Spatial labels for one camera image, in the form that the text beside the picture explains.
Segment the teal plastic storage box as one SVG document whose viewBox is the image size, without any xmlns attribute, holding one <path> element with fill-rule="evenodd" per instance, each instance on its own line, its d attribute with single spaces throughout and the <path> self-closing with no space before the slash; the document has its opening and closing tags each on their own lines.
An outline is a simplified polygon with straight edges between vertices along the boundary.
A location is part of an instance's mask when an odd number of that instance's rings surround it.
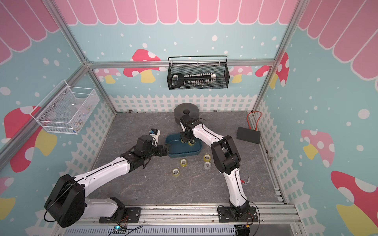
<svg viewBox="0 0 378 236">
<path fill-rule="evenodd" d="M 168 135 L 165 143 L 168 145 L 168 156 L 171 158 L 195 156 L 202 150 L 201 140 L 195 139 L 193 144 L 183 143 L 179 133 Z"/>
</svg>

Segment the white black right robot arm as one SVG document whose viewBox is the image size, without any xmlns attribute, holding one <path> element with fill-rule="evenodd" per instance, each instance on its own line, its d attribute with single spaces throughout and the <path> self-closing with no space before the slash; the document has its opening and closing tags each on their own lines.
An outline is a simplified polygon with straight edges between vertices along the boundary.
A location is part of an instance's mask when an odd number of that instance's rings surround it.
<svg viewBox="0 0 378 236">
<path fill-rule="evenodd" d="M 192 118 L 188 114 L 180 118 L 180 125 L 183 130 L 180 136 L 184 143 L 200 139 L 211 148 L 214 164 L 224 175 L 227 184 L 231 214 L 236 219 L 246 216 L 250 204 L 242 188 L 241 157 L 233 138 L 211 131 L 199 118 Z"/>
</svg>

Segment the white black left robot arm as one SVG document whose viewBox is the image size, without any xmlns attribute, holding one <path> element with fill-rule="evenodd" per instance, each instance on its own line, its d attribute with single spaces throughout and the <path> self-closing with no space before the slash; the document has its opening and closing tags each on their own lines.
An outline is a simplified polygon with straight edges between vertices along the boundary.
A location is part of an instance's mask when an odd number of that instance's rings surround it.
<svg viewBox="0 0 378 236">
<path fill-rule="evenodd" d="M 81 219 L 105 217 L 121 223 L 128 217 L 126 206 L 116 197 L 90 199 L 88 196 L 106 183 L 139 167 L 145 168 L 154 156 L 168 155 L 167 145 L 158 144 L 160 131 L 138 138 L 137 144 L 113 161 L 84 174 L 61 176 L 49 195 L 44 208 L 44 220 L 57 222 L 62 228 Z"/>
</svg>

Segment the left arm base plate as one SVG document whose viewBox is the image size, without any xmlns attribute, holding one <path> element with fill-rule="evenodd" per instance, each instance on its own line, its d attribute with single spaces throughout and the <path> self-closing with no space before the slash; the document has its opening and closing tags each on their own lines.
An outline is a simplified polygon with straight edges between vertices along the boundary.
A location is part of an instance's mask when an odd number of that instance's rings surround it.
<svg viewBox="0 0 378 236">
<path fill-rule="evenodd" d="M 111 217 L 100 217 L 100 224 L 130 224 L 138 223 L 141 216 L 140 207 L 124 207 L 117 210 Z"/>
</svg>

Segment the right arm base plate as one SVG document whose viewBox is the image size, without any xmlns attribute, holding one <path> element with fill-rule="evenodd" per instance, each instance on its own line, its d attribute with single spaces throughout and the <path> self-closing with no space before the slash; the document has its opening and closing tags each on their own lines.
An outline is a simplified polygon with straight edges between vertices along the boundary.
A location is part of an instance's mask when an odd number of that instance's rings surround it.
<svg viewBox="0 0 378 236">
<path fill-rule="evenodd" d="M 235 208 L 230 206 L 219 205 L 217 207 L 217 213 L 220 223 L 255 223 L 259 221 L 258 213 L 255 207 L 247 206 Z"/>
</svg>

